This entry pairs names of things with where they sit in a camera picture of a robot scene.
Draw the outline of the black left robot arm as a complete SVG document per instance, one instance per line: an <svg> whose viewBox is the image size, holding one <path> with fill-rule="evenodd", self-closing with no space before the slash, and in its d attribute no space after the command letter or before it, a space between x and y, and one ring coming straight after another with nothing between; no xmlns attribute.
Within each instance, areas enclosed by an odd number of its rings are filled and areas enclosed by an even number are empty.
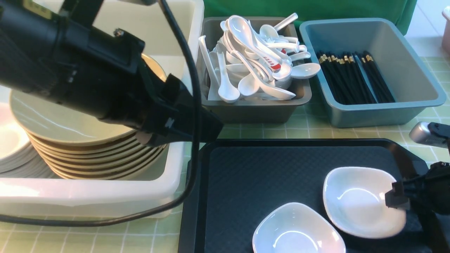
<svg viewBox="0 0 450 253"><path fill-rule="evenodd" d="M1 84L137 131L146 146L214 142L219 117L201 105L193 56L165 0L158 4L184 55L190 93L172 74L161 80L142 59L145 42L93 26L102 0L65 0L54 13L31 0L1 1Z"/></svg>

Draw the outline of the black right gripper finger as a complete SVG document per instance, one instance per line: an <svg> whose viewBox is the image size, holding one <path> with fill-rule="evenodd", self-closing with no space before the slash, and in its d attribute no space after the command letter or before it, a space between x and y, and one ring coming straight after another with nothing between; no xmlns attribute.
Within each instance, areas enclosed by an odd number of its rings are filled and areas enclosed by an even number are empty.
<svg viewBox="0 0 450 253"><path fill-rule="evenodd" d="M388 208L395 208L400 210L410 209L410 200L405 195L404 185L402 181L392 183L392 189L385 193L385 205Z"/></svg>

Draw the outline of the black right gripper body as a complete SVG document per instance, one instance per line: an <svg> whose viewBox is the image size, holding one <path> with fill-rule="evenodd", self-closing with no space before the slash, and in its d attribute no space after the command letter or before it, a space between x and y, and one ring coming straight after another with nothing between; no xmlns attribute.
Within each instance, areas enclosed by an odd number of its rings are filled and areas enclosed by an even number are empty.
<svg viewBox="0 0 450 253"><path fill-rule="evenodd" d="M450 214L450 166L436 162L423 175L404 181L404 194L424 208L440 215Z"/></svg>

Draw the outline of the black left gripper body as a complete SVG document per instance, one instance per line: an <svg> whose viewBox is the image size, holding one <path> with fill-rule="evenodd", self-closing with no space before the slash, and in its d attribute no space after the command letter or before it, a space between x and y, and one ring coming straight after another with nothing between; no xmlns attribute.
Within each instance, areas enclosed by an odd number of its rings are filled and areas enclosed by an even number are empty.
<svg viewBox="0 0 450 253"><path fill-rule="evenodd" d="M140 144L214 142L218 138L223 122L201 104L201 99L194 98L180 79L170 74L162 80L143 59L137 72L148 99L135 135Z"/></svg>

